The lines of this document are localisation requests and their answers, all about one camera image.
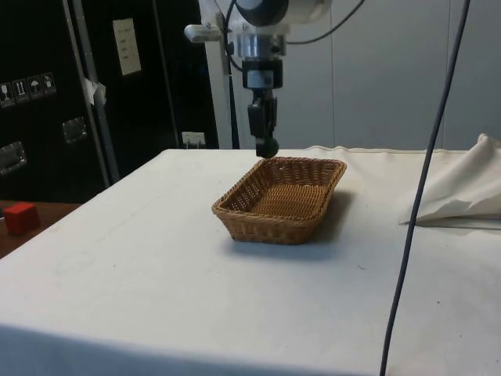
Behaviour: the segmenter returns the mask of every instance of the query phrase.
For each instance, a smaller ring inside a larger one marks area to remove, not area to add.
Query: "white tablecloth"
[[[238,244],[212,215],[252,151],[165,152],[0,261],[0,373],[377,374],[424,155],[281,154],[348,163],[313,243]],[[499,231],[416,229],[389,374],[501,374],[500,288]]]

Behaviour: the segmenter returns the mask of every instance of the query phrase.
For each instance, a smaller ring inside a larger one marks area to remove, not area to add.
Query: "rectangular basket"
[[[258,162],[212,211],[233,240],[303,244],[346,171],[341,161],[275,157]]]

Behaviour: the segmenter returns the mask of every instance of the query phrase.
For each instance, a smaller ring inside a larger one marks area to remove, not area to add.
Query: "white label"
[[[122,68],[122,75],[141,71],[141,60],[139,59],[138,44],[135,40],[134,20],[113,21],[115,39],[117,41],[118,58]]]
[[[205,134],[202,132],[183,132],[182,143],[192,146],[205,146]]]

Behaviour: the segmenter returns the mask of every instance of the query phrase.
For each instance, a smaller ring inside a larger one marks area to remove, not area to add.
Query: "red cube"
[[[20,202],[4,210],[3,215],[11,235],[24,235],[40,227],[38,211],[33,204]]]

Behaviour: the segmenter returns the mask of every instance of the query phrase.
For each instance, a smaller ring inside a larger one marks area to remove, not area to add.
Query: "wooden table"
[[[0,208],[6,209],[14,205],[14,201],[0,201]],[[7,256],[18,247],[36,237],[43,230],[52,226],[60,219],[66,217],[73,210],[80,207],[79,204],[49,204],[49,203],[34,203],[38,209],[40,216],[41,227],[32,230],[20,237],[15,237],[7,233],[7,226],[5,220],[0,219],[0,259]]]

